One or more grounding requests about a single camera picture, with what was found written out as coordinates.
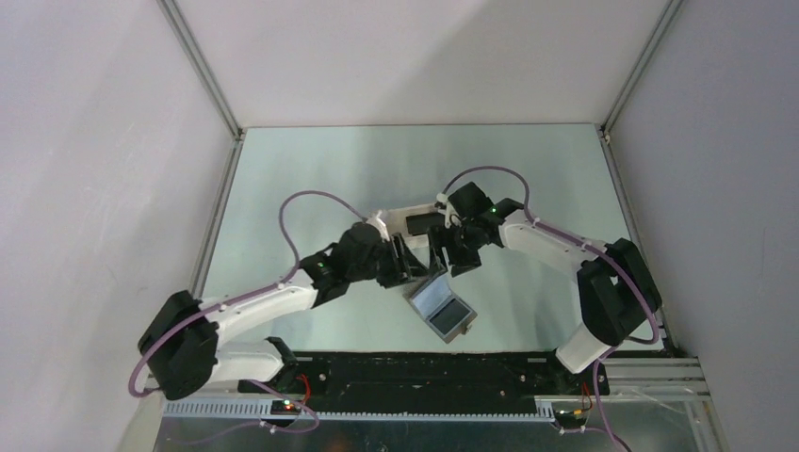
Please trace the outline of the white plastic tray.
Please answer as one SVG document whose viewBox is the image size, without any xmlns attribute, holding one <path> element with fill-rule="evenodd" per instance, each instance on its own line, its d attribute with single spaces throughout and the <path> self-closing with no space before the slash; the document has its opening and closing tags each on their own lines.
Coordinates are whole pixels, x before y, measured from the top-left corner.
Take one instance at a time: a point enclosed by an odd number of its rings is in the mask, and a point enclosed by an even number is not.
<svg viewBox="0 0 799 452">
<path fill-rule="evenodd" d="M 429 246 L 427 235 L 410 236 L 406 229 L 405 218 L 410 215 L 427 212 L 439 212 L 443 214 L 434 203 L 420 204 L 410 207 L 378 210 L 368 216 L 367 224 L 374 226 L 385 240 L 390 239 L 393 234 L 401 234 L 410 249 L 421 249 Z"/>
</svg>

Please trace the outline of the black credit card stack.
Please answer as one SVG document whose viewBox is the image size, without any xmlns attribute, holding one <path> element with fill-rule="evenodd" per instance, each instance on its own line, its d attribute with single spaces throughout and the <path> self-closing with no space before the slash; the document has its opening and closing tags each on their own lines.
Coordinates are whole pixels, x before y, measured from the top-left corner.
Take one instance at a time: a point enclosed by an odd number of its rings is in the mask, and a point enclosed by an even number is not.
<svg viewBox="0 0 799 452">
<path fill-rule="evenodd" d="M 445 216 L 439 212 L 414 214 L 405 218 L 405 225 L 410 236 L 426 235 L 430 228 L 443 226 Z"/>
</svg>

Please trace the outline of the single black credit card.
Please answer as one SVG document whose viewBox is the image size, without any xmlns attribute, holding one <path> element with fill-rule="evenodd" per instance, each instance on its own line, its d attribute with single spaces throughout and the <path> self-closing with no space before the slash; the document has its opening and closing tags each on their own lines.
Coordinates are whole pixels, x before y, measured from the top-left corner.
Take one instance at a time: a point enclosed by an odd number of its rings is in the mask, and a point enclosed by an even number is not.
<svg viewBox="0 0 799 452">
<path fill-rule="evenodd" d="M 432 326 L 441 334 L 447 335 L 470 315 L 470 310 L 459 300 L 452 299 L 430 319 Z"/>
</svg>

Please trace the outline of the silver metal card holder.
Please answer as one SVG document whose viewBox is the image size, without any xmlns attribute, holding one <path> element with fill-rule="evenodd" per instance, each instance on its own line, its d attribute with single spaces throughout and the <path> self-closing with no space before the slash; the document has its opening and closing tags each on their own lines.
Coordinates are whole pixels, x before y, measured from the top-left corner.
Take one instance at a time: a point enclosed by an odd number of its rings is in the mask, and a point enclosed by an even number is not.
<svg viewBox="0 0 799 452">
<path fill-rule="evenodd" d="M 417 315 L 437 337 L 450 344 L 457 336 L 467 334 L 477 312 L 450 286 L 445 270 L 409 285 L 403 296 Z"/>
</svg>

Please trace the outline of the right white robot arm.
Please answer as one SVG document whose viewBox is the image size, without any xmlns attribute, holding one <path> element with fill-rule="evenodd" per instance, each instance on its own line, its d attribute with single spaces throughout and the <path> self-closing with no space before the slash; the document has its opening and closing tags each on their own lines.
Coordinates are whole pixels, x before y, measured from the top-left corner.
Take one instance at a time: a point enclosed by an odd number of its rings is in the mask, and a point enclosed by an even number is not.
<svg viewBox="0 0 799 452">
<path fill-rule="evenodd" d="M 580 323 L 555 348 L 557 361 L 547 370 L 557 392 L 575 392 L 586 380 L 585 369 L 609 356 L 643 323 L 650 325 L 653 341 L 659 341 L 655 312 L 660 295 L 631 241 L 606 243 L 572 234 L 534 216 L 522 202 L 492 202 L 473 183 L 437 194 L 434 206 L 444 217 L 454 274 L 475 267 L 480 249 L 495 245 L 530 255 L 577 286 Z"/>
</svg>

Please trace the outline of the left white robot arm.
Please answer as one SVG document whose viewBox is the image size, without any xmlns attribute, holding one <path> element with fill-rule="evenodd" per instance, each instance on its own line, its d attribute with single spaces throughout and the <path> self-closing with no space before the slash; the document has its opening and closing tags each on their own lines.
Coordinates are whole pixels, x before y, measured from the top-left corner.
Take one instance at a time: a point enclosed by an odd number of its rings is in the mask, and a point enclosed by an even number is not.
<svg viewBox="0 0 799 452">
<path fill-rule="evenodd" d="M 290 349 L 280 339 L 235 340 L 273 319 L 308 311 L 344 296 L 354 283 L 383 288 L 415 283 L 429 273 L 401 234 L 384 238 L 355 223 L 338 241 L 302 258 L 279 282 L 230 299 L 196 299 L 187 290 L 168 297 L 139 339 L 138 371 L 149 370 L 168 400 L 191 396 L 206 384 L 253 379 L 286 392 L 298 379 Z"/>
</svg>

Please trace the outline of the left small circuit board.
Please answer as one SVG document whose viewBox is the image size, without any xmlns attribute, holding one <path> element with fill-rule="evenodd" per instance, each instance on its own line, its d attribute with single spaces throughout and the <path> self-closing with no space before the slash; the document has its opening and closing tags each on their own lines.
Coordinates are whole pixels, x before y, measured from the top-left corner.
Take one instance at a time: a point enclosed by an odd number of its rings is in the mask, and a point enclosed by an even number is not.
<svg viewBox="0 0 799 452">
<path fill-rule="evenodd" d="M 277 415 L 298 415 L 302 413 L 302 408 L 290 400 L 273 400 L 269 409 L 269 414 Z"/>
</svg>

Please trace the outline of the small circuit board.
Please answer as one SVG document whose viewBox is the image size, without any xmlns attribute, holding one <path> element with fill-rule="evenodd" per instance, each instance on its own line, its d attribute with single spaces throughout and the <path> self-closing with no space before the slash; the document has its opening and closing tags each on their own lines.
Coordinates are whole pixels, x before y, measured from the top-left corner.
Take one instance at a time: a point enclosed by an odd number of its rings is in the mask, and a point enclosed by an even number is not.
<svg viewBox="0 0 799 452">
<path fill-rule="evenodd" d="M 572 411 L 557 411 L 555 412 L 555 420 L 561 423 L 584 423 L 590 416 L 591 411 L 587 409 L 576 409 Z"/>
<path fill-rule="evenodd" d="M 273 400 L 269 409 L 269 414 L 277 415 L 298 415 L 302 413 L 302 408 L 290 400 Z"/>
</svg>

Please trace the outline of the right small circuit board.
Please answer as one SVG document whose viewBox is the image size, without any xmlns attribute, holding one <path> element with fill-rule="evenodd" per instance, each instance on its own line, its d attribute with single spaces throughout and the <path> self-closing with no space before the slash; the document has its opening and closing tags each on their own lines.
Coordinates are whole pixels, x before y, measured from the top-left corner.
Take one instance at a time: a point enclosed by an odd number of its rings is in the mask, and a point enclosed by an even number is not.
<svg viewBox="0 0 799 452">
<path fill-rule="evenodd" d="M 576 409 L 572 411 L 557 411 L 555 412 L 555 420 L 561 423 L 584 423 L 590 416 L 591 411 L 587 409 Z"/>
</svg>

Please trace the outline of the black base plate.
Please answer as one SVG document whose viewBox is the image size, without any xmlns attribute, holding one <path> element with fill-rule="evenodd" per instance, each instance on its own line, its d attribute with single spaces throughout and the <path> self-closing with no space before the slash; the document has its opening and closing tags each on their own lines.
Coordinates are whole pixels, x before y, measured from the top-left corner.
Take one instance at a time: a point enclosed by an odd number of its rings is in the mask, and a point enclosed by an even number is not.
<svg viewBox="0 0 799 452">
<path fill-rule="evenodd" d="M 551 352 L 300 352 L 273 383 L 325 412 L 523 413 L 545 396 L 606 396 L 605 370 L 572 374 Z"/>
</svg>

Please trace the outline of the right aluminium frame post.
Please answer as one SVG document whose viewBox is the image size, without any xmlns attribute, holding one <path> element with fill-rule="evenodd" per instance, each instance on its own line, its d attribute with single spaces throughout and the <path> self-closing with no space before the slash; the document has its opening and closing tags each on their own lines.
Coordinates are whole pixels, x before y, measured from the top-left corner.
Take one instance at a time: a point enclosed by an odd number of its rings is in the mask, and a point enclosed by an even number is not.
<svg viewBox="0 0 799 452">
<path fill-rule="evenodd" d="M 629 70 L 622 87 L 611 103 L 608 114 L 600 125 L 599 130 L 606 143 L 611 142 L 612 129 L 615 127 L 616 123 L 618 123 L 635 89 L 643 79 L 651 61 L 660 49 L 662 41 L 672 28 L 684 4 L 684 0 L 668 0 L 661 10 L 655 25 L 644 42 L 644 46 Z"/>
</svg>

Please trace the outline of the aluminium frame post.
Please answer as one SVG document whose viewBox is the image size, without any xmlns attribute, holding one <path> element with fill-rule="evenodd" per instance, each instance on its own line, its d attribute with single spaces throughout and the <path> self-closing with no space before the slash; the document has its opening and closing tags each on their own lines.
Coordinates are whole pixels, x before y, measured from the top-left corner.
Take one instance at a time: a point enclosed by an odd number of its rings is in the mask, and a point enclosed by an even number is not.
<svg viewBox="0 0 799 452">
<path fill-rule="evenodd" d="M 684 0 L 668 0 L 661 10 L 655 25 L 644 42 L 644 46 L 629 70 L 622 87 L 611 103 L 608 114 L 600 125 L 599 130 L 606 143 L 611 142 L 612 129 L 615 127 L 616 123 L 618 123 L 635 89 L 643 79 L 651 61 L 660 49 L 662 41 L 672 28 L 684 4 Z"/>
<path fill-rule="evenodd" d="M 236 119 L 236 115 L 179 2 L 175 0 L 157 0 L 156 2 L 225 128 L 233 140 L 240 140 L 243 128 Z"/>
</svg>

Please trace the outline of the left aluminium frame post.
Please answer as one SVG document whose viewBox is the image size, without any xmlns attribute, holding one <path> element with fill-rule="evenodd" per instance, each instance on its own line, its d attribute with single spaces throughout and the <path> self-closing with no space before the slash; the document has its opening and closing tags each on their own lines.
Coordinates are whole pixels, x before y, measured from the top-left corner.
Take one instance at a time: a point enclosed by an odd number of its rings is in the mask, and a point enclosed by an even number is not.
<svg viewBox="0 0 799 452">
<path fill-rule="evenodd" d="M 236 119 L 236 115 L 179 2 L 175 0 L 157 0 L 156 2 L 225 128 L 233 140 L 240 140 L 243 128 Z"/>
</svg>

